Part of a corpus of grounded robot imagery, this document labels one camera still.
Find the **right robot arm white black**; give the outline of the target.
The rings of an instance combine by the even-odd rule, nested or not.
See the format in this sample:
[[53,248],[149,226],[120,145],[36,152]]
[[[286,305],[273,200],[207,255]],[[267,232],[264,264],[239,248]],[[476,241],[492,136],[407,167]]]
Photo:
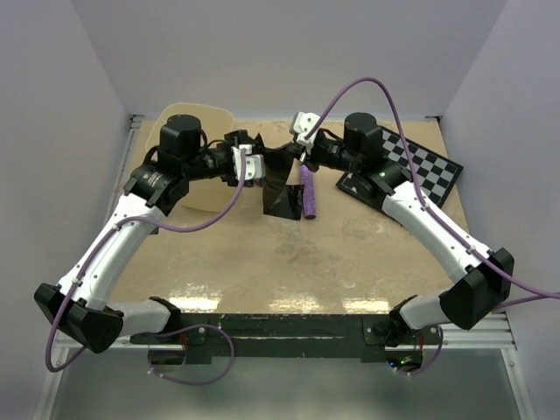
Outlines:
[[392,160],[385,147],[389,135],[374,116],[347,116],[342,136],[317,128],[318,122],[318,115],[304,112],[292,120],[291,149],[300,163],[313,172],[324,166],[349,174],[358,194],[413,234],[453,283],[438,294],[405,299],[375,325],[388,346],[410,343],[426,326],[453,324],[469,330],[509,297],[513,256],[473,239],[417,191],[413,167]]

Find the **black trash bag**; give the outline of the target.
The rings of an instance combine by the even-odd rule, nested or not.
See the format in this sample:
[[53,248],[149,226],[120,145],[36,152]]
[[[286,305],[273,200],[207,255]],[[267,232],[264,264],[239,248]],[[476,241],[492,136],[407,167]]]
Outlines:
[[288,185],[292,166],[298,161],[301,146],[294,142],[268,147],[261,134],[255,137],[257,153],[262,154],[264,177],[262,179],[262,212],[265,215],[300,221],[303,214],[302,185]]

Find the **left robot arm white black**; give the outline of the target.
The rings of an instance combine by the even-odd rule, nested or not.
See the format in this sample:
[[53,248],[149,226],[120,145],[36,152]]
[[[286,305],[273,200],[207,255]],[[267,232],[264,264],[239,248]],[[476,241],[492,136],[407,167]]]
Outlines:
[[47,344],[63,332],[98,354],[123,335],[152,334],[172,343],[181,333],[179,309],[161,298],[135,304],[109,299],[124,269],[149,235],[158,230],[197,232],[212,226],[231,207],[194,227],[165,223],[189,193],[190,184],[220,178],[239,192],[264,175],[264,144],[246,130],[209,141],[199,118],[172,115],[158,142],[130,175],[107,224],[86,254],[56,284],[42,283],[34,300],[51,324]]

